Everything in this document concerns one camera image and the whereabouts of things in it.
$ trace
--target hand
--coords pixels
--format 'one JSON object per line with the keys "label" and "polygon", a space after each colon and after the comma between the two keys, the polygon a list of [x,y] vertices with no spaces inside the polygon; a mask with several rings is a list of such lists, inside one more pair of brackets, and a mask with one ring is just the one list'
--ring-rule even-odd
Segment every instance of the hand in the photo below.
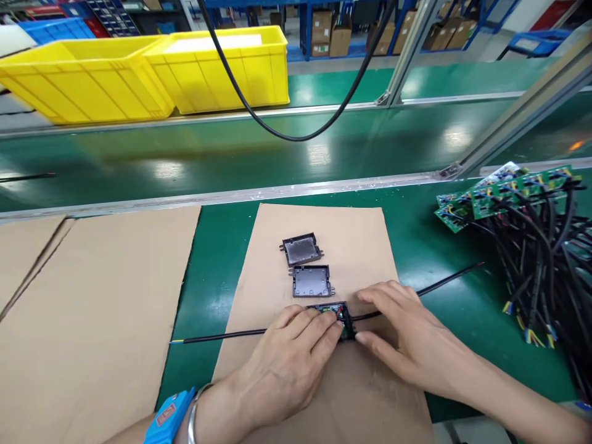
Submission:
{"label": "hand", "polygon": [[419,301],[417,293],[396,281],[380,282],[357,293],[373,303],[398,333],[398,349],[372,332],[356,335],[378,359],[410,384],[446,398],[464,401],[481,359]]}
{"label": "hand", "polygon": [[239,442],[306,408],[343,330],[333,311],[286,307],[249,361],[203,393],[195,437],[202,444]]}

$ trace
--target bangle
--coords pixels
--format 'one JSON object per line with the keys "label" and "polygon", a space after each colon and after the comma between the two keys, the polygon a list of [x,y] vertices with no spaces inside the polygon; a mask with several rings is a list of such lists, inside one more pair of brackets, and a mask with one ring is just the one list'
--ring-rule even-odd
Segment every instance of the bangle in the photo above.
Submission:
{"label": "bangle", "polygon": [[213,383],[209,382],[199,389],[191,406],[191,412],[189,413],[189,423],[187,425],[187,444],[195,444],[195,413],[197,412],[197,401],[202,393],[209,389]]}

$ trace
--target cardboard sheet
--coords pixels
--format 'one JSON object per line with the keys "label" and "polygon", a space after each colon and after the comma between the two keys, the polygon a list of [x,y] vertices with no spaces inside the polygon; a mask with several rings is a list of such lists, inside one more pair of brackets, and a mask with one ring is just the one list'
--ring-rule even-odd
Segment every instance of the cardboard sheet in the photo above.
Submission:
{"label": "cardboard sheet", "polygon": [[56,216],[0,225],[0,311],[19,289],[63,220]]}
{"label": "cardboard sheet", "polygon": [[35,261],[35,264],[33,265],[32,269],[29,270],[29,272],[27,273],[27,276],[25,277],[23,282],[19,285],[17,291],[13,294],[12,298],[10,298],[10,300],[6,303],[3,310],[0,311],[0,322],[2,322],[2,320],[8,315],[8,312],[12,309],[14,304],[17,303],[20,296],[24,293],[24,291],[27,289],[29,284],[31,284],[31,282],[33,282],[34,278],[41,271],[41,269],[43,268],[45,263],[49,260],[49,258],[53,255],[55,250],[62,243],[62,240],[64,239],[66,234],[68,234],[68,232],[70,231],[70,228],[72,228],[72,226],[74,225],[75,222],[76,221],[74,219],[62,220],[62,223],[59,224],[56,231],[53,233],[53,236],[51,237],[51,239],[49,240],[49,242],[47,243],[45,248],[43,248],[41,255]]}
{"label": "cardboard sheet", "polygon": [[76,221],[0,323],[0,442],[98,444],[153,412],[199,212]]}
{"label": "cardboard sheet", "polygon": [[[279,250],[283,239],[314,232],[328,264],[336,296],[292,298],[292,278]],[[261,204],[240,274],[227,332],[268,326],[287,305],[346,300],[352,315],[374,310],[354,293],[375,282],[397,278],[381,208],[298,207]],[[394,340],[382,318],[357,323],[380,329]],[[224,340],[214,380],[249,358],[259,338]],[[411,387],[357,343],[342,343],[331,358],[310,407],[282,424],[259,430],[247,443],[432,443],[424,392]]]}

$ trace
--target yellow plastic crate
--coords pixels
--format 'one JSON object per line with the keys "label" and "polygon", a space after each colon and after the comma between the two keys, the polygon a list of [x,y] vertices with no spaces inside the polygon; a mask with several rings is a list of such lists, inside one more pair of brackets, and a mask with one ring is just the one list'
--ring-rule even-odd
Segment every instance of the yellow plastic crate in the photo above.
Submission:
{"label": "yellow plastic crate", "polygon": [[0,59],[0,84],[57,124],[166,118],[175,106],[142,57],[166,38],[56,41]]}
{"label": "yellow plastic crate", "polygon": [[[287,41],[280,27],[217,30],[216,35],[251,106],[290,103]],[[208,31],[173,33],[144,57],[182,114],[243,108]]]}

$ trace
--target green workbench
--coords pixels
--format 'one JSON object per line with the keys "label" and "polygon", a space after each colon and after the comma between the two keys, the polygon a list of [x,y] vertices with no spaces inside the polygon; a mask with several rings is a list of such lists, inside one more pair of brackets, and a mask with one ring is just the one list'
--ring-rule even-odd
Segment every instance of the green workbench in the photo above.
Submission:
{"label": "green workbench", "polygon": [[[508,93],[530,87],[553,59],[415,68],[403,98]],[[289,78],[292,106],[339,103],[355,72]],[[392,70],[366,73],[355,102],[376,99]],[[252,120],[210,121],[0,140],[0,174],[53,179],[0,186],[0,212],[434,171],[454,162],[515,99],[345,112],[312,141],[285,142]],[[265,118],[287,134],[319,128],[333,111]],[[536,162],[592,136],[592,94],[581,93],[494,159]]]}
{"label": "green workbench", "polygon": [[[585,179],[592,180],[592,170]],[[424,296],[438,319],[476,353],[553,401],[577,397],[560,350],[527,345],[516,319],[502,314],[508,295],[493,244],[475,233],[454,235],[433,214],[437,194],[465,189],[451,182],[268,200],[329,207],[382,207],[400,281],[427,287],[478,261],[474,271]],[[579,211],[592,215],[592,192],[578,195]],[[179,300],[174,339],[225,331],[259,202],[202,208]],[[173,393],[209,382],[221,342],[170,347],[158,405]],[[433,422],[475,415],[466,406],[428,395]]]}

